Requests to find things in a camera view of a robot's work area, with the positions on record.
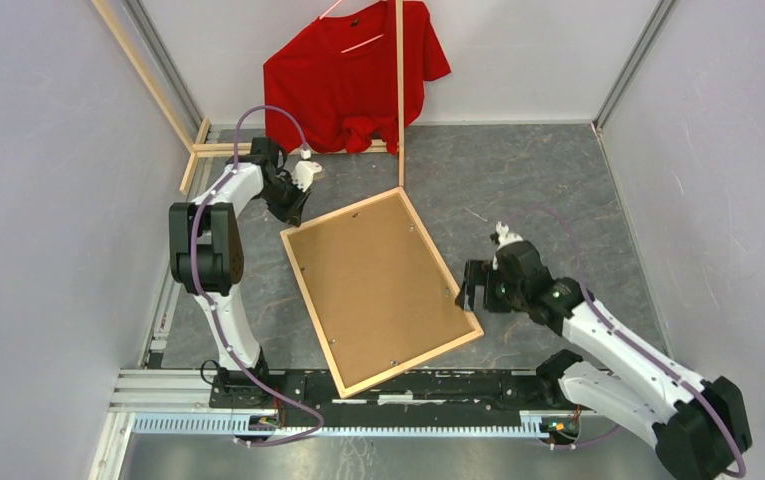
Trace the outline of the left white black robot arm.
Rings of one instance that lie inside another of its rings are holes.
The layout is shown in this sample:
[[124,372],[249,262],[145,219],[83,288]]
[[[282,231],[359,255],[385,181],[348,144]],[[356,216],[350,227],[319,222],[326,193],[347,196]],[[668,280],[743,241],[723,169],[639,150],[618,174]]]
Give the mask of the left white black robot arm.
[[277,220],[300,226],[320,166],[303,157],[288,171],[286,159],[275,140],[256,137],[249,153],[233,155],[205,192],[168,212],[171,275],[203,309],[218,346],[210,384],[253,408],[274,390],[241,296],[245,257],[237,218],[248,203],[261,200]]

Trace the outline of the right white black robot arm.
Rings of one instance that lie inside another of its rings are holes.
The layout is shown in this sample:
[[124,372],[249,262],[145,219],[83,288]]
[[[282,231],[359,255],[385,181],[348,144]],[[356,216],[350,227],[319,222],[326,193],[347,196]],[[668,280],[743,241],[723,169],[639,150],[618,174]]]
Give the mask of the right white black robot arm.
[[584,350],[539,367],[538,400],[586,407],[644,441],[675,479],[743,479],[752,434],[741,389],[710,380],[652,347],[611,314],[580,278],[555,277],[529,241],[492,237],[489,259],[466,262],[457,306],[524,313]]

